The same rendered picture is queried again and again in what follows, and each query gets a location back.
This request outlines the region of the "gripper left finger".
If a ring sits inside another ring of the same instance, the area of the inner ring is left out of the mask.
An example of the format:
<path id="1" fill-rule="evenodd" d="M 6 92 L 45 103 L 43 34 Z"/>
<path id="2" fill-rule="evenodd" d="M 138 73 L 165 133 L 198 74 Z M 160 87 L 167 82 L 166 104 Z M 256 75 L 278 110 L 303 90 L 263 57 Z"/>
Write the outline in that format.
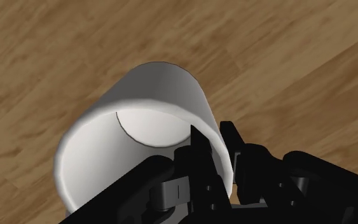
<path id="1" fill-rule="evenodd" d="M 173 159 L 146 158 L 59 224 L 162 224 L 182 204 L 188 213 L 172 224 L 208 224 L 231 210 L 210 141 L 196 127 Z"/>

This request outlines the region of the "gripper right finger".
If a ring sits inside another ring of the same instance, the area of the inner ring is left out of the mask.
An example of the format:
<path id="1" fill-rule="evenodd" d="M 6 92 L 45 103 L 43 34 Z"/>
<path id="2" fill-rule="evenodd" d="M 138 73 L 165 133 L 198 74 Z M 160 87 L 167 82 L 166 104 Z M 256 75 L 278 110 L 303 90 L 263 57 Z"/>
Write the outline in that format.
<path id="1" fill-rule="evenodd" d="M 227 145 L 242 205 L 260 199 L 262 224 L 358 224 L 358 174 L 304 151 L 274 157 L 245 143 L 233 122 L 219 128 Z"/>

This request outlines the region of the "white cup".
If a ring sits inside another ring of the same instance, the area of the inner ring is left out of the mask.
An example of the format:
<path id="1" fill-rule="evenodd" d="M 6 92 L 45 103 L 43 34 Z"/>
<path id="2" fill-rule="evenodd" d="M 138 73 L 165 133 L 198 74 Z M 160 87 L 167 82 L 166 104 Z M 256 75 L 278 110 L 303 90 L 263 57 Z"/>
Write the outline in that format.
<path id="1" fill-rule="evenodd" d="M 174 156 L 197 128 L 212 147 L 217 173 L 232 192 L 230 156 L 199 82 L 168 62 L 131 69 L 62 136 L 53 174 L 73 213 L 152 155 Z"/>

